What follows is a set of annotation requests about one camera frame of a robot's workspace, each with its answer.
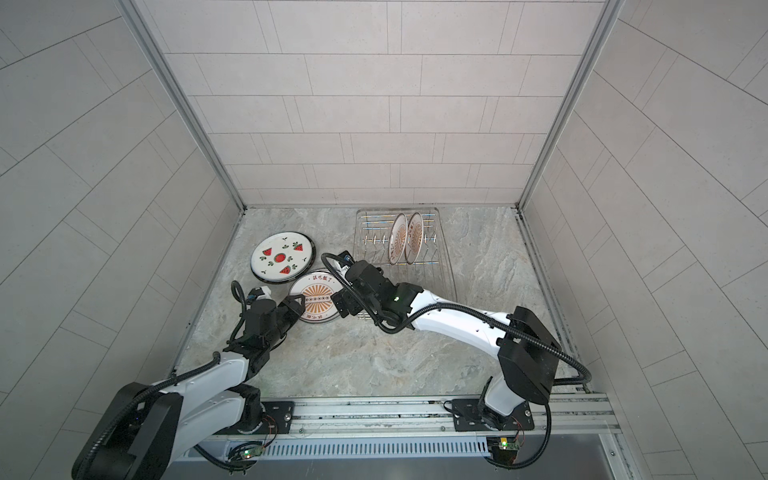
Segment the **white red patterned plate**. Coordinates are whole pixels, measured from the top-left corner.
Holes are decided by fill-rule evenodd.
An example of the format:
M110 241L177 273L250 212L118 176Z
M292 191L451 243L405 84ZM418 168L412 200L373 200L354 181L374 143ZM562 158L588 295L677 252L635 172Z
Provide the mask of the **white red patterned plate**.
M298 278L289 293L292 296L304 296L305 311L300 320L309 324L320 324L339 316L332 295L341 289L342 285L327 270L315 270Z

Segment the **white plate fruit pattern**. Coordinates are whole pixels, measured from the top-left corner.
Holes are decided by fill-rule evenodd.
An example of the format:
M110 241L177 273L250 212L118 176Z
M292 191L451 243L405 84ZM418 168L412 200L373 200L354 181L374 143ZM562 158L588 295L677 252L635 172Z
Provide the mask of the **white plate fruit pattern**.
M256 245L250 259L254 276L269 284L288 283L307 273L316 258L313 240L305 234L284 231Z

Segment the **sunburst pattern plate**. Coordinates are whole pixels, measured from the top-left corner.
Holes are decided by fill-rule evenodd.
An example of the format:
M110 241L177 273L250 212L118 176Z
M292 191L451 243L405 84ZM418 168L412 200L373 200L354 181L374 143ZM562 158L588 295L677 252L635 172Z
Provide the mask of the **sunburst pattern plate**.
M405 259L408 264L414 264L421 252L423 245L423 217L419 212L411 215L407 225L407 243L405 246Z

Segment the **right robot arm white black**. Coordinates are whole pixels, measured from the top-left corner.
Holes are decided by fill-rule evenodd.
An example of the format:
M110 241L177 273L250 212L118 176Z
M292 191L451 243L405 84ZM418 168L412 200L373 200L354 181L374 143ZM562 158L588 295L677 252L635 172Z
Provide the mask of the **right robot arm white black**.
M478 401L479 417L492 429L504 428L524 403L547 406L555 386L592 379L527 308L488 312L450 302L415 284L393 284L381 268L355 261L347 252L324 253L321 261L342 285L332 295L340 316L365 312L386 334L438 333L496 358L501 375L487 382Z

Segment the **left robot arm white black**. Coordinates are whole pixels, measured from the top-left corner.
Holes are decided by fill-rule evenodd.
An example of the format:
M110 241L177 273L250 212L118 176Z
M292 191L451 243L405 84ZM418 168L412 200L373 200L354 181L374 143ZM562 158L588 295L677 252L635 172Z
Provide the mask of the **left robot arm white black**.
M303 295L275 302L252 291L221 352L186 373L154 384L130 383L113 397L77 456L75 479L159 479L181 454L229 428L261 424L257 388L248 385L305 312Z

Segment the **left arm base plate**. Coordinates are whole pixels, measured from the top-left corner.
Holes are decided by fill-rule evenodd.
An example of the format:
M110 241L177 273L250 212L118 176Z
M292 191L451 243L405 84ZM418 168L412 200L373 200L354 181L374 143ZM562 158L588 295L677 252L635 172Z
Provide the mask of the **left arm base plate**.
M241 418L216 435L280 435L290 432L295 410L293 401L267 401L256 406L247 402Z

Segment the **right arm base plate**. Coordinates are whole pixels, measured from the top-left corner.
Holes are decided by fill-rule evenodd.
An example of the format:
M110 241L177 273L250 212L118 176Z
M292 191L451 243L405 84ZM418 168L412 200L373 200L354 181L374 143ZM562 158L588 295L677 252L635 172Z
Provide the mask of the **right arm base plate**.
M502 416L485 406L478 397L455 398L443 406L450 412L456 432L531 431L535 428L527 402L516 406L508 416Z

